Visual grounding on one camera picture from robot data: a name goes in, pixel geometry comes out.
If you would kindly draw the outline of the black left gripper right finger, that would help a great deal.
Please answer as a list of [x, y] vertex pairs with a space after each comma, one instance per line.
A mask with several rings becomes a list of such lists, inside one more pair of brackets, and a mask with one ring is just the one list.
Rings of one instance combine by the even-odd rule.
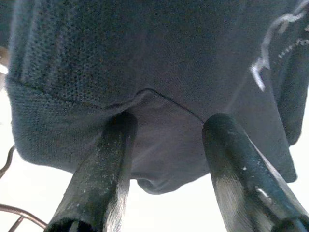
[[236, 120], [214, 114], [204, 123], [202, 137], [227, 231], [308, 231], [308, 212]]

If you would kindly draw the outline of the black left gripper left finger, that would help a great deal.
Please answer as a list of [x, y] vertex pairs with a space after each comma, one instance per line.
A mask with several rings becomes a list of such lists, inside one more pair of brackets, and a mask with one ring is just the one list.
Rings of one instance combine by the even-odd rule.
[[118, 232], [130, 186], [137, 119], [111, 118], [96, 150], [75, 171], [47, 232]]

